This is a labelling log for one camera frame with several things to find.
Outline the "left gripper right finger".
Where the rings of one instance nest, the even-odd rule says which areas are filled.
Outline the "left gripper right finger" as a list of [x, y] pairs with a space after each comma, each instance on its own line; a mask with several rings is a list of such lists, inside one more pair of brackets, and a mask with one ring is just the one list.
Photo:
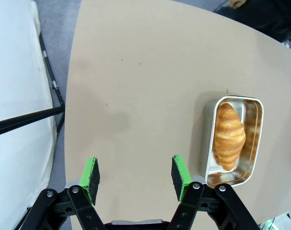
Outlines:
[[170, 230], [190, 230], [197, 212], [206, 212], [220, 230], [257, 230], [257, 223], [229, 184], [214, 188], [192, 180], [182, 156], [172, 157], [171, 177], [178, 208]]

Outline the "person's right hand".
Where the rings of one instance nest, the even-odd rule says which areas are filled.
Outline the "person's right hand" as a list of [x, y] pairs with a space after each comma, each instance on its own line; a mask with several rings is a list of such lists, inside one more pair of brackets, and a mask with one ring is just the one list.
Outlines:
[[233, 9], [238, 9], [246, 3], [246, 0], [228, 0], [228, 6]]

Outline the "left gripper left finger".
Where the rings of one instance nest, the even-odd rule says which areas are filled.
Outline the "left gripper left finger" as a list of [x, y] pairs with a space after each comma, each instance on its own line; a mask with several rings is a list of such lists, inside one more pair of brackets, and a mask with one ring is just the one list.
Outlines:
[[66, 219], [76, 216], [83, 230], [104, 230], [94, 209], [100, 173], [97, 158], [89, 158], [77, 184], [58, 193], [44, 189], [28, 211], [20, 229], [59, 230]]

